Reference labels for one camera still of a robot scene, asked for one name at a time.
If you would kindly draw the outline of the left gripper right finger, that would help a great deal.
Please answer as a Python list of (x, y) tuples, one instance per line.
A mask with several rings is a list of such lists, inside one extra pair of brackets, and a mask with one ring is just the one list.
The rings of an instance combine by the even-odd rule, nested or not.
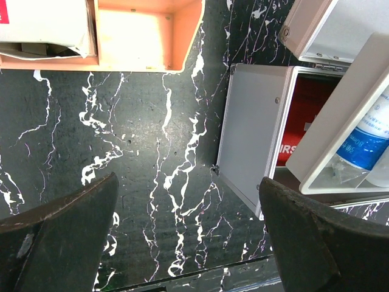
[(388, 227), (264, 177), (264, 222), (285, 291), (388, 291)]

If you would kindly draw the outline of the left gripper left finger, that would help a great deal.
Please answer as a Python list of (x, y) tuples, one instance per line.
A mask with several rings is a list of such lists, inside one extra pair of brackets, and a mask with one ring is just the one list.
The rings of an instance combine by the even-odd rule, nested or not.
[(92, 291), (112, 221), (115, 173), (1, 220), (1, 291)]

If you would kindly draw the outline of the grey plastic tray insert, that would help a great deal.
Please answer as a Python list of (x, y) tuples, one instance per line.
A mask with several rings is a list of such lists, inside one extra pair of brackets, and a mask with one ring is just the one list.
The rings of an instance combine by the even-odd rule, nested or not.
[(355, 192), (325, 170), (344, 140), (388, 87), (388, 35), (373, 33), (287, 160), (304, 195)]

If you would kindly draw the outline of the white blue tube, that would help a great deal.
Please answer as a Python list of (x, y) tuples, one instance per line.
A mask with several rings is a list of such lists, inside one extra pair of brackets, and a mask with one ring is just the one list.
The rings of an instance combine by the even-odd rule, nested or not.
[(388, 89), (385, 89), (331, 159), (341, 184), (365, 176), (388, 147)]

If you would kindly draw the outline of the silver metal medicine case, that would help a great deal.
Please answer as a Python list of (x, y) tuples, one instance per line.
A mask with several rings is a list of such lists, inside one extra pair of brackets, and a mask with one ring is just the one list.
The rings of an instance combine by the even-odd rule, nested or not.
[[(277, 166), (298, 75), (341, 79), (376, 32), (388, 35), (387, 1), (295, 1), (277, 36), (300, 65), (231, 67), (217, 166), (220, 177), (257, 217), (262, 217), (259, 185), (264, 177), (300, 192), (299, 180), (286, 165)], [(368, 175), (341, 184), (331, 160), (325, 170), (335, 184), (356, 191), (306, 196), (336, 209), (388, 201), (388, 189), (370, 184)]]

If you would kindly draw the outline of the red first aid pouch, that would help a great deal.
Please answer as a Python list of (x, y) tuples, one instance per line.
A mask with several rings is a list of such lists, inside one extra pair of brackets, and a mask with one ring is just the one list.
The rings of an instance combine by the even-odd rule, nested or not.
[(339, 81), (340, 77), (334, 76), (298, 75), (277, 159), (278, 167), (286, 165)]

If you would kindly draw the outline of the clear bottle white cap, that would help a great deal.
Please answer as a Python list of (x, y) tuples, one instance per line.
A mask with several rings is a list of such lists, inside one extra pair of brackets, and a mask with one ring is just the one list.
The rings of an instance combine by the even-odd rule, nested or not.
[(378, 187), (388, 188), (389, 181), (389, 154), (388, 148), (382, 153), (381, 157), (374, 165), (372, 171), (368, 174), (366, 180)]

